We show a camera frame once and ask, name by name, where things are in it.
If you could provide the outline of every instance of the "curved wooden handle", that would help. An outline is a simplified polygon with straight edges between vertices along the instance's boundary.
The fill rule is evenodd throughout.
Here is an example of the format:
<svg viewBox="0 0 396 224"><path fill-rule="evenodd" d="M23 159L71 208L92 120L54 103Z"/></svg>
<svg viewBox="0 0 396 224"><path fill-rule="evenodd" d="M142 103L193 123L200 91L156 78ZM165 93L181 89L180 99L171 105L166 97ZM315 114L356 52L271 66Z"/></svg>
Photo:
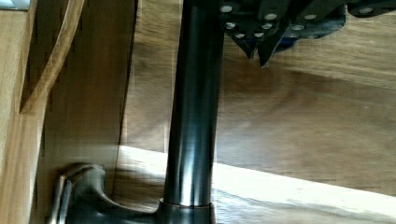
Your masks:
<svg viewBox="0 0 396 224"><path fill-rule="evenodd" d="M56 78L59 76L67 57L67 53L70 50L73 38L76 34L84 2L85 0L69 0L61 31L58 34L55 46L49 56L49 61L47 62L35 89L21 110L22 113L29 113L35 110L38 99L49 97L50 91L56 81Z"/></svg>

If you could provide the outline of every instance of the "metal bolt head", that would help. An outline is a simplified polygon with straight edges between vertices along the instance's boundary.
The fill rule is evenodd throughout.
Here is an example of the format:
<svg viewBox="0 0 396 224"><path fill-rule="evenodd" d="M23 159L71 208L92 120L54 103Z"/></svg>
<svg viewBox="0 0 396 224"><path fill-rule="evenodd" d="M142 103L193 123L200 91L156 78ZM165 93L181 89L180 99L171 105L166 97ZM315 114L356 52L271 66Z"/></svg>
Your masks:
<svg viewBox="0 0 396 224"><path fill-rule="evenodd" d="M277 15L275 13L270 13L270 14L267 14L264 18L268 21L273 21L277 18Z"/></svg>
<svg viewBox="0 0 396 224"><path fill-rule="evenodd" d="M264 30L270 30L271 28L273 28L274 27L274 25L272 24L272 23L265 23L263 26L262 26L262 29L264 29Z"/></svg>
<svg viewBox="0 0 396 224"><path fill-rule="evenodd" d="M225 28L227 28L228 30L232 30L233 28L235 28L236 23L235 22L226 22L225 23Z"/></svg>
<svg viewBox="0 0 396 224"><path fill-rule="evenodd" d="M288 37L290 37L290 38L297 38L297 37L299 37L299 36L298 36L297 34L289 34Z"/></svg>
<svg viewBox="0 0 396 224"><path fill-rule="evenodd" d="M256 33L256 34L254 34L254 36L256 36L256 37L262 37L262 36L264 36L264 33Z"/></svg>
<svg viewBox="0 0 396 224"><path fill-rule="evenodd" d="M231 12L232 10L233 10L232 6L222 6L222 7L220 7L220 11L224 12L224 13Z"/></svg>
<svg viewBox="0 0 396 224"><path fill-rule="evenodd" d="M243 38L245 36L245 34L236 34L234 35L236 38L240 39Z"/></svg>
<svg viewBox="0 0 396 224"><path fill-rule="evenodd" d="M306 21L312 21L312 20L316 19L317 17L318 17L317 15L306 15L306 16L304 16L304 19Z"/></svg>
<svg viewBox="0 0 396 224"><path fill-rule="evenodd" d="M293 26L291 26L291 30L293 30L293 31L302 31L303 29L305 29L305 26L303 26L303 25L293 25Z"/></svg>
<svg viewBox="0 0 396 224"><path fill-rule="evenodd" d="M363 7L359 10L360 14L367 14L373 11L372 7Z"/></svg>

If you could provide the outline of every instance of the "black metal rod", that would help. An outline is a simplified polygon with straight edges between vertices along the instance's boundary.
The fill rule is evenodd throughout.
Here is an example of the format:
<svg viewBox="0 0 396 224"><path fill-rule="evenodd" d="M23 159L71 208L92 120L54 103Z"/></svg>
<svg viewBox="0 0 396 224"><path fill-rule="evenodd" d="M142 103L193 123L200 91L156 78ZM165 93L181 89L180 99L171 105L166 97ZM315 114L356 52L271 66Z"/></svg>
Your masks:
<svg viewBox="0 0 396 224"><path fill-rule="evenodd" d="M184 2L165 203L210 204L223 39L216 15Z"/></svg>

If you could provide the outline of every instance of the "wooden surface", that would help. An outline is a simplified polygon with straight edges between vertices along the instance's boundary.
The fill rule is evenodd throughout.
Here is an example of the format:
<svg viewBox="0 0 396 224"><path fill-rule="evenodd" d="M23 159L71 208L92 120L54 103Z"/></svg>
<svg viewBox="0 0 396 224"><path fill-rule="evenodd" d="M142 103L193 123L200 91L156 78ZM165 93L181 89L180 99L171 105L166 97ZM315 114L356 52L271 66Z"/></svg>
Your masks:
<svg viewBox="0 0 396 224"><path fill-rule="evenodd" d="M163 196L166 155L121 147L115 200L152 212ZM212 202L224 223L396 223L396 198L214 164Z"/></svg>
<svg viewBox="0 0 396 224"><path fill-rule="evenodd" d="M27 223L46 101L20 114L22 83L33 28L29 12L0 11L0 223Z"/></svg>
<svg viewBox="0 0 396 224"><path fill-rule="evenodd" d="M167 151L181 6L143 1L121 143ZM396 14L279 53L269 68L225 39L218 162L396 195Z"/></svg>
<svg viewBox="0 0 396 224"><path fill-rule="evenodd" d="M52 48L62 11L61 2L43 0L37 6L37 39L30 58L33 85ZM73 47L49 98L31 223L44 222L54 180L72 163L103 166L111 192L133 27L134 2L91 1L83 8Z"/></svg>

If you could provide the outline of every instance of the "wooden floor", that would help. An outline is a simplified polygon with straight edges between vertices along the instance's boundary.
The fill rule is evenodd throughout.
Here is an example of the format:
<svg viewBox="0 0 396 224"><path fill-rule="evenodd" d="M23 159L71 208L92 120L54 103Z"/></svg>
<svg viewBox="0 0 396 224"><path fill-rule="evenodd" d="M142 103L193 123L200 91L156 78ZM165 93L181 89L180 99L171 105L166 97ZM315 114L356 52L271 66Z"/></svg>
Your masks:
<svg viewBox="0 0 396 224"><path fill-rule="evenodd" d="M167 151L181 6L140 1L121 143ZM269 68L226 37L217 161L396 195L396 14L279 53Z"/></svg>
<svg viewBox="0 0 396 224"><path fill-rule="evenodd" d="M154 211L163 196L165 162L163 153L121 147L115 201ZM217 223L224 224L396 223L396 198L218 163L212 202Z"/></svg>

